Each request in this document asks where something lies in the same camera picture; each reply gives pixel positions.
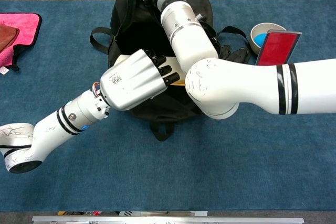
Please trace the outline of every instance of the brown leather item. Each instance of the brown leather item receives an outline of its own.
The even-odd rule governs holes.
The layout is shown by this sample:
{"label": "brown leather item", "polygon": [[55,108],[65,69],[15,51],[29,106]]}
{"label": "brown leather item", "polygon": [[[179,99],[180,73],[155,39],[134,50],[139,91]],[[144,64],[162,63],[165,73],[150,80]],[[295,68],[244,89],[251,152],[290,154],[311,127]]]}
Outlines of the brown leather item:
{"label": "brown leather item", "polygon": [[19,32],[18,28],[0,25],[0,52],[13,44]]}

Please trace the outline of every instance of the table surface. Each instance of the table surface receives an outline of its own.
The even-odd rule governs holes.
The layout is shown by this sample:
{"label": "table surface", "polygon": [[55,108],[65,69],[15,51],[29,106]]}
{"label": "table surface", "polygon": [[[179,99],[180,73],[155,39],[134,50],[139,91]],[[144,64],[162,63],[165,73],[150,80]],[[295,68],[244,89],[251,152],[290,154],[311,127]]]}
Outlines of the table surface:
{"label": "table surface", "polygon": [[[211,0],[216,30],[236,26],[249,34],[257,23],[273,22],[301,31],[290,62],[335,57],[335,3]],[[0,77],[0,125],[36,124],[99,81],[107,56],[89,37],[109,26],[113,4],[0,1],[2,13],[43,19],[36,45],[19,58],[20,72]],[[244,46],[238,35],[220,40]],[[10,174],[0,162],[0,211],[335,210],[335,119],[241,104],[229,119],[190,119],[159,142],[147,122],[113,111],[29,173]]]}

